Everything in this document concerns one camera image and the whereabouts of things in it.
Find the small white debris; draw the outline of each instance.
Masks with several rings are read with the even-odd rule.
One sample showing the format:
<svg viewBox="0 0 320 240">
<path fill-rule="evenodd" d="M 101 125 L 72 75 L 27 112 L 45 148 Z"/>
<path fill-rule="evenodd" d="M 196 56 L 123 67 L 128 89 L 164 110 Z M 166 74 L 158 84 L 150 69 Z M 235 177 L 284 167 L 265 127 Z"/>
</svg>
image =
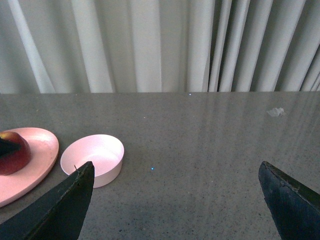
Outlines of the small white debris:
<svg viewBox="0 0 320 240">
<path fill-rule="evenodd" d="M 280 108 L 272 108 L 272 110 L 266 111 L 271 117 L 279 117 L 280 115 L 286 115 L 285 110 L 280 107 Z"/>
</svg>

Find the speckled countertop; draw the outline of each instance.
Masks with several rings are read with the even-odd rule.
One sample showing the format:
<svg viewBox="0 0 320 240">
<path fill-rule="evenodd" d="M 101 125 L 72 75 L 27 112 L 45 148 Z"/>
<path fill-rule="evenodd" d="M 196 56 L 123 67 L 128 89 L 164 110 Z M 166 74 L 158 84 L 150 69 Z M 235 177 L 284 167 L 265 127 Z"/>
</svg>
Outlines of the speckled countertop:
<svg viewBox="0 0 320 240">
<path fill-rule="evenodd" d="M 0 95 L 0 131 L 22 127 L 53 132 L 59 155 L 0 223 L 65 179 L 61 154 L 93 134 L 119 138 L 125 154 L 93 190 L 80 240 L 279 240 L 262 161 L 320 193 L 320 92 Z"/>
</svg>

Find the white curtain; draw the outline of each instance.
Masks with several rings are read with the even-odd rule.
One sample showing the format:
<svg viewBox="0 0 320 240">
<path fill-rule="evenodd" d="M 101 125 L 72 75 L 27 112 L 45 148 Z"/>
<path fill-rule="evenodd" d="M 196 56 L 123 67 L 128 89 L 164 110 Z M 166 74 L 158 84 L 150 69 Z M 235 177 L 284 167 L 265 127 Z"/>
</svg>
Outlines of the white curtain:
<svg viewBox="0 0 320 240">
<path fill-rule="evenodd" d="M 0 0 L 0 93 L 320 90 L 319 0 Z"/>
</svg>

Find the apple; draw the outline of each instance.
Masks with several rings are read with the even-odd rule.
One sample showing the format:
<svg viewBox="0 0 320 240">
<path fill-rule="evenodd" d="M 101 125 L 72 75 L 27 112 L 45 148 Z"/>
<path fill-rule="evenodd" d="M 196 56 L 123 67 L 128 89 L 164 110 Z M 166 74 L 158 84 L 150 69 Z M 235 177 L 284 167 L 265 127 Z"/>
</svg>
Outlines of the apple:
<svg viewBox="0 0 320 240">
<path fill-rule="evenodd" d="M 19 171 L 30 159 L 30 146 L 22 136 L 13 131 L 0 132 L 0 175 Z"/>
</svg>

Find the pink plate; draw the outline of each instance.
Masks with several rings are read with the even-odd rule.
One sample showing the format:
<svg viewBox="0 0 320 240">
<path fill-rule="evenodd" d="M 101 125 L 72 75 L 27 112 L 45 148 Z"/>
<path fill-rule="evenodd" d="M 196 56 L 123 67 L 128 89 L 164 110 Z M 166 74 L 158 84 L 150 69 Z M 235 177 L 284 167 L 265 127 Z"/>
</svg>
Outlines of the pink plate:
<svg viewBox="0 0 320 240">
<path fill-rule="evenodd" d="M 59 142 L 45 129 L 23 127 L 7 130 L 20 134 L 29 144 L 31 160 L 21 170 L 0 176 L 0 208 L 25 195 L 50 172 L 57 159 Z"/>
</svg>

